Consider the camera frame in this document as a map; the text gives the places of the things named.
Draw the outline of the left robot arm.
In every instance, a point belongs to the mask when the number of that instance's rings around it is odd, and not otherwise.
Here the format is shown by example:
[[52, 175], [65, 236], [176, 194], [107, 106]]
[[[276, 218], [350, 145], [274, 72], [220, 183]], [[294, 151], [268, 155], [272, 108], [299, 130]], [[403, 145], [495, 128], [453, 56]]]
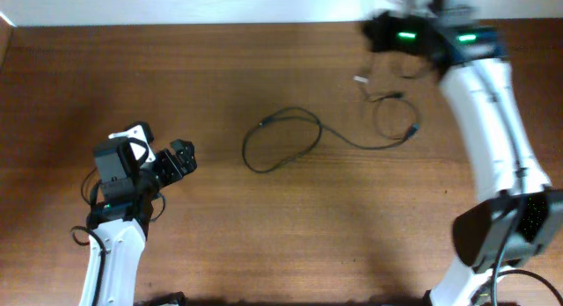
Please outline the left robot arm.
[[150, 162], [148, 143], [115, 137], [93, 150], [100, 179], [91, 190], [81, 242], [90, 251], [81, 305], [132, 305], [137, 268], [145, 249], [152, 201], [197, 168], [192, 142], [175, 140]]

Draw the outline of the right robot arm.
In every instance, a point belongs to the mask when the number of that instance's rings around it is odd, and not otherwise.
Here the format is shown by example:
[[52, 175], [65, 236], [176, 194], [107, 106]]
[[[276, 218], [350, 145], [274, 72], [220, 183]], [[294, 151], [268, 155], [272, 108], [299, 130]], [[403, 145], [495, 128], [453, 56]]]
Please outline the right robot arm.
[[454, 220], [455, 257], [423, 302], [495, 305], [499, 281], [521, 273], [562, 227], [562, 192], [530, 146], [499, 34], [491, 26], [391, 11], [361, 29], [372, 52], [423, 56], [437, 68], [472, 167], [477, 203]]

